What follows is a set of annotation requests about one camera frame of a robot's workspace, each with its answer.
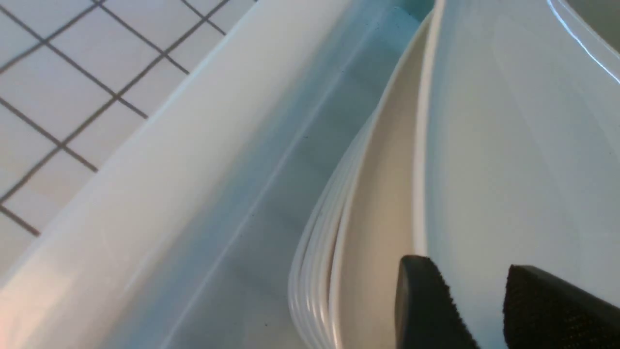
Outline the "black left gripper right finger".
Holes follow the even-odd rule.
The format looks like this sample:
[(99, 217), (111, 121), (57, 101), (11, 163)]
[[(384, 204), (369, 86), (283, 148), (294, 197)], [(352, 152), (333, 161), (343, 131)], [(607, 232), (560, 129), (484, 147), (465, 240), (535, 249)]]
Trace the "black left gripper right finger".
[(503, 336), (510, 349), (617, 349), (620, 310), (540, 268), (511, 265)]

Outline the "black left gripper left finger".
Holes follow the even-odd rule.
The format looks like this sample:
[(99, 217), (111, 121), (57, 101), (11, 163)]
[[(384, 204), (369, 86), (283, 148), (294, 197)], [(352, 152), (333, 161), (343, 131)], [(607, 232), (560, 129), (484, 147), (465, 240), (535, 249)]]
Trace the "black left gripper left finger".
[(397, 349), (478, 349), (436, 264), (405, 255), (395, 296)]

